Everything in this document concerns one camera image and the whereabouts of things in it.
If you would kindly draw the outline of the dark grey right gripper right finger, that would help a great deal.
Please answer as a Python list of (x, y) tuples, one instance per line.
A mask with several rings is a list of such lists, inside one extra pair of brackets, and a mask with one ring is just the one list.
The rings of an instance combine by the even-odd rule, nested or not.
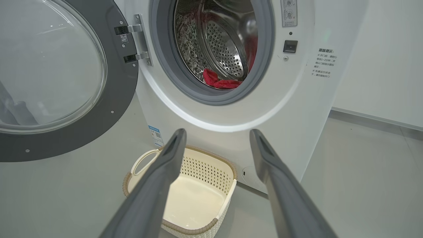
[(279, 238), (336, 238), (337, 234), (264, 134), (250, 131), (255, 171), (266, 186)]

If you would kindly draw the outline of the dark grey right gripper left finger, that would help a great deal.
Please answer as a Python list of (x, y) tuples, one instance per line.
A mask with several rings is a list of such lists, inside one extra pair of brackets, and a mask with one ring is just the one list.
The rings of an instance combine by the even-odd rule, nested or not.
[(186, 130), (178, 129), (119, 207), (101, 238), (159, 236), (169, 188), (180, 174), (185, 146)]

